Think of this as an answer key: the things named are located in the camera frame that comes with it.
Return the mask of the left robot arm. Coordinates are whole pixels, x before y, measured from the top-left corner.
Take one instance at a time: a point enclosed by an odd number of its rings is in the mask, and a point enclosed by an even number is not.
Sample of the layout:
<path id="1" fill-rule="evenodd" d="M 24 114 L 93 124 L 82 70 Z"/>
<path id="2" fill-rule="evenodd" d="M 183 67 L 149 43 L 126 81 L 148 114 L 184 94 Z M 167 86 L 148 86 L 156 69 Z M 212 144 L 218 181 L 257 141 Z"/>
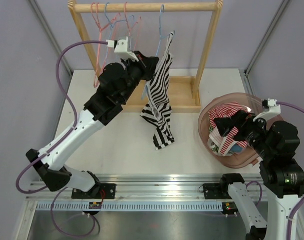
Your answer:
<path id="1" fill-rule="evenodd" d="M 76 123 L 40 150 L 30 149 L 26 156 L 46 187 L 56 192 L 63 188 L 81 191 L 87 198 L 99 195 L 101 183 L 89 170 L 68 167 L 68 158 L 95 132 L 106 126 L 122 110 L 122 106 L 141 80 L 153 78 L 159 58 L 146 57 L 134 51 L 135 60 L 127 59 L 105 66 L 99 76 L 99 87 L 76 116 Z"/>

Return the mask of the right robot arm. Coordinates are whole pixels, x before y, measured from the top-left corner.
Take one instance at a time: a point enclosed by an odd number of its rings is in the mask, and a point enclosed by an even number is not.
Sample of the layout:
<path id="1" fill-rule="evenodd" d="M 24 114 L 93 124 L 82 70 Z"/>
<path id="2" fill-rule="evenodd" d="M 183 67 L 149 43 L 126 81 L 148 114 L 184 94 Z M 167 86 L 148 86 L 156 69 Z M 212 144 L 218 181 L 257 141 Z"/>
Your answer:
<path id="1" fill-rule="evenodd" d="M 222 197 L 234 201 L 246 227 L 245 238 L 295 239 L 297 211 L 304 203 L 304 171 L 294 159 L 300 144 L 297 128 L 279 120 L 267 129 L 263 118 L 243 110 L 214 122 L 222 137 L 236 128 L 234 140 L 246 141 L 262 159 L 259 169 L 268 199 L 267 219 L 260 215 L 240 174 L 223 174 L 218 189 Z"/>

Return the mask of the blue wire hanger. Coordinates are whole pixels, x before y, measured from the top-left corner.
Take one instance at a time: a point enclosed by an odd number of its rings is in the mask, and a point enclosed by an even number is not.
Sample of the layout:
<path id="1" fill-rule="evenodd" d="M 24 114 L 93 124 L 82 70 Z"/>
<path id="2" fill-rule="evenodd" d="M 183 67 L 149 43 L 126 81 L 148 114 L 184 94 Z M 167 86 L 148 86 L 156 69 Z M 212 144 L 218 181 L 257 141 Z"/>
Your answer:
<path id="1" fill-rule="evenodd" d="M 164 6 L 164 4 L 162 4 L 161 7 L 160 7 L 160 11 L 159 11 L 159 27 L 158 27 L 158 30 L 159 30 L 159 42 L 158 42 L 157 50 L 156 50 L 156 53 L 155 53 L 156 57 L 158 56 L 158 53 L 159 53 L 161 41 L 163 39 L 167 38 L 167 36 L 170 35 L 170 34 L 167 34 L 167 35 L 162 34 L 162 15 L 164 13 L 164 10 L 165 10 L 165 6 Z M 142 94 L 141 94 L 141 100 L 143 100 L 145 98 L 146 93 L 147 93 L 147 87 L 146 87 L 146 84 L 144 84 L 144 87 L 143 87 L 143 90 L 142 90 Z"/>
<path id="2" fill-rule="evenodd" d="M 104 17 L 107 20 L 107 23 L 109 23 L 109 26 L 102 32 L 102 35 L 104 32 L 107 31 L 108 35 L 106 35 L 106 39 L 114 40 L 116 33 L 117 33 L 118 25 L 119 25 L 119 23 L 125 22 L 125 18 L 121 17 L 120 12 L 116 13 L 113 18 L 109 18 L 109 16 L 107 15 L 107 12 L 106 12 L 106 8 L 107 8 L 108 4 L 109 4 L 109 2 L 107 2 L 104 5 Z"/>

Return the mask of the black white striped tank top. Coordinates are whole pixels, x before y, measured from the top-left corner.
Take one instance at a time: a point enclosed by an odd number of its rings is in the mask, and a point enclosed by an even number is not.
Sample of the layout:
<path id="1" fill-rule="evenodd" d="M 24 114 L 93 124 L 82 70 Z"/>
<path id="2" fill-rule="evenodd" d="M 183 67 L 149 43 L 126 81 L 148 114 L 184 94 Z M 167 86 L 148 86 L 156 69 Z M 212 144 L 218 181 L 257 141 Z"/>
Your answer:
<path id="1" fill-rule="evenodd" d="M 173 61 L 170 46 L 174 34 L 172 31 L 167 36 L 164 54 L 157 64 L 154 76 L 145 84 L 144 95 L 148 102 L 140 113 L 140 117 L 156 128 L 152 139 L 157 150 L 175 142 L 170 129 L 172 107 L 168 96 L 170 67 Z"/>

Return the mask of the wooden clothes rack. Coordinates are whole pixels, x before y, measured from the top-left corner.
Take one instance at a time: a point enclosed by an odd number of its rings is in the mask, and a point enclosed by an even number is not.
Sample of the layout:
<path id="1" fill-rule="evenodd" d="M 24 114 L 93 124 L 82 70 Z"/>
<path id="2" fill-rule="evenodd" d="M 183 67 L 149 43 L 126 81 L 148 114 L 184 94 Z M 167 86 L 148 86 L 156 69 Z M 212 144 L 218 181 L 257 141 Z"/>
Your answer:
<path id="1" fill-rule="evenodd" d="M 209 27 L 207 30 L 202 55 L 199 61 L 196 76 L 172 76 L 170 77 L 169 99 L 174 113 L 197 113 L 201 109 L 199 85 L 210 52 L 213 37 L 222 9 L 223 1 L 214 2 L 168 2 L 164 4 L 166 12 L 212 12 Z M 161 3 L 112 3 L 107 7 L 94 4 L 78 4 L 75 0 L 68 1 L 68 8 L 79 32 L 81 40 L 90 39 L 82 13 L 90 13 L 92 10 L 98 13 L 124 12 L 156 12 L 161 9 Z"/>

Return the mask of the pink translucent plastic basin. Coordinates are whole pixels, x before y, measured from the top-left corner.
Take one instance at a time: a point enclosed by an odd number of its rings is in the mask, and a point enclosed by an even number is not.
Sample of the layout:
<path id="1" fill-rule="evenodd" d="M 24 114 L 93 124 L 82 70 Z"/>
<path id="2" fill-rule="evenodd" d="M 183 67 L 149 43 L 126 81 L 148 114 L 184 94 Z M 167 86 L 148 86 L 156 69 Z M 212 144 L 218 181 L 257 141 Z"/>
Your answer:
<path id="1" fill-rule="evenodd" d="M 251 114 L 258 115 L 263 112 L 261 99 L 246 93 L 229 93 L 212 100 L 200 113 L 198 119 L 198 132 L 201 141 L 208 152 L 218 160 L 222 165 L 239 169 L 249 164 L 255 165 L 258 163 L 258 154 L 245 142 L 235 142 L 232 137 L 236 134 L 236 130 L 232 131 L 227 137 L 222 137 L 222 143 L 220 146 L 221 155 L 215 155 L 213 151 L 207 145 L 209 139 L 209 126 L 215 128 L 213 119 L 220 117 L 229 117 L 237 110 L 245 110 Z M 239 154 L 231 154 L 229 150 L 235 144 L 238 144 L 244 150 Z"/>

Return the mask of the green striped tank top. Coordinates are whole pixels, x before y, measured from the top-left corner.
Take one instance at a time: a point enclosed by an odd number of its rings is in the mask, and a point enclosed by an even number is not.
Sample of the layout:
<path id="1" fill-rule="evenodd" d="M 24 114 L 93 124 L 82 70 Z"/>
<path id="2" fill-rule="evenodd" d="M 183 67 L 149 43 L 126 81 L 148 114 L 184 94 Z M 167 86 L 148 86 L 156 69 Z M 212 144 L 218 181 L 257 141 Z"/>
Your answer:
<path id="1" fill-rule="evenodd" d="M 217 156 L 220 156 L 220 146 L 222 143 L 222 136 L 219 134 L 217 128 L 213 128 L 211 125 L 209 126 L 209 139 L 207 141 L 207 145 L 213 151 L 213 153 Z"/>

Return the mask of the aluminium mounting rail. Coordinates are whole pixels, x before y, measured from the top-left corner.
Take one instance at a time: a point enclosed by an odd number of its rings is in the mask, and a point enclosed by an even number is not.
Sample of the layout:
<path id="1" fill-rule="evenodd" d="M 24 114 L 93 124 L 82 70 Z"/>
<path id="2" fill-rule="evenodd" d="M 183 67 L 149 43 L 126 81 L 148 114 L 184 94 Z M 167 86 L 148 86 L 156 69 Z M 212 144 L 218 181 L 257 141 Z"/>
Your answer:
<path id="1" fill-rule="evenodd" d="M 222 174 L 98 174 L 102 183 L 116 184 L 114 201 L 116 202 L 201 202 L 204 200 L 202 185 L 219 182 Z M 266 193 L 262 180 L 258 175 L 244 174 L 246 183 L 258 181 L 262 185 L 262 200 L 266 201 Z M 259 186 L 248 187 L 252 200 L 260 196 Z M 25 196 L 26 200 L 50 201 L 56 195 L 44 189 Z"/>

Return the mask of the blue tank top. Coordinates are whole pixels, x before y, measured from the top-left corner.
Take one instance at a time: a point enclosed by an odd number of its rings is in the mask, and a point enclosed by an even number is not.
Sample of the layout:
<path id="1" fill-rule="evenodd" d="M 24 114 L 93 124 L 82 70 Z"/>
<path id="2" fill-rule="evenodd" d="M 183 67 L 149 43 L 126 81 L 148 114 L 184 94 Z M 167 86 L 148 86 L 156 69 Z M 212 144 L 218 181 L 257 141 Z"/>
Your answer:
<path id="1" fill-rule="evenodd" d="M 243 147 L 239 146 L 238 144 L 235 144 L 231 147 L 229 150 L 229 153 L 231 154 L 240 154 L 244 150 Z"/>

